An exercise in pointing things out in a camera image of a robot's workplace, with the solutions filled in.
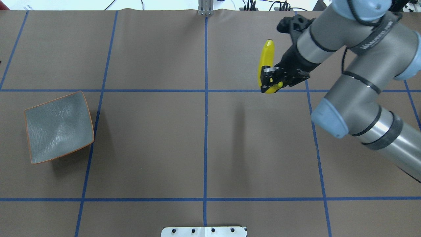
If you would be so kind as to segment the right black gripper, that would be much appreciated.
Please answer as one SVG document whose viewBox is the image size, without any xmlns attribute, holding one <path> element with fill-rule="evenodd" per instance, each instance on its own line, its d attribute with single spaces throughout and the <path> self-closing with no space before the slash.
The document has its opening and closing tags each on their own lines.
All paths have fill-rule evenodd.
<svg viewBox="0 0 421 237">
<path fill-rule="evenodd" d="M 276 93 L 284 87 L 293 87 L 305 81 L 320 63 L 312 63 L 304 58 L 296 44 L 283 54 L 279 63 L 273 67 L 262 66 L 260 89 L 262 93 Z"/>
</svg>

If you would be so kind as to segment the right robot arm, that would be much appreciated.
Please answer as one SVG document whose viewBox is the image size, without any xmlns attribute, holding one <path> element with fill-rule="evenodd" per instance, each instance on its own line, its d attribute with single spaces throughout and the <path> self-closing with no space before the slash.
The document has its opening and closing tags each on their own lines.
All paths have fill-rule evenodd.
<svg viewBox="0 0 421 237">
<path fill-rule="evenodd" d="M 257 78 L 262 93 L 276 93 L 309 79 L 340 48 L 353 52 L 354 60 L 312 111 L 312 122 L 336 138 L 357 138 L 420 181 L 420 131 L 376 102 L 390 81 L 420 71 L 420 33 L 402 24 L 390 6 L 391 0 L 333 0 L 318 18 L 283 18 L 277 31 L 289 34 L 292 45 L 274 64 L 275 44 L 268 39 Z"/>
</svg>

